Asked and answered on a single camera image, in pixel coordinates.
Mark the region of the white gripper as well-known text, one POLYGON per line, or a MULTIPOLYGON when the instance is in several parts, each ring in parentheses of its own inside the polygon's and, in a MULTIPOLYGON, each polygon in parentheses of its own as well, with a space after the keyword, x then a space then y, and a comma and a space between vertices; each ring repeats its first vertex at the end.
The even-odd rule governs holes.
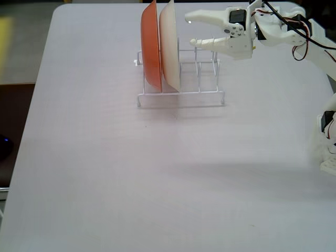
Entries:
POLYGON ((250 8, 232 7, 225 10, 195 10, 185 14, 185 21, 189 24, 202 22, 218 26, 230 38, 210 38, 190 40, 193 47, 219 52, 236 59, 252 57, 254 40, 256 38, 255 19, 250 8))

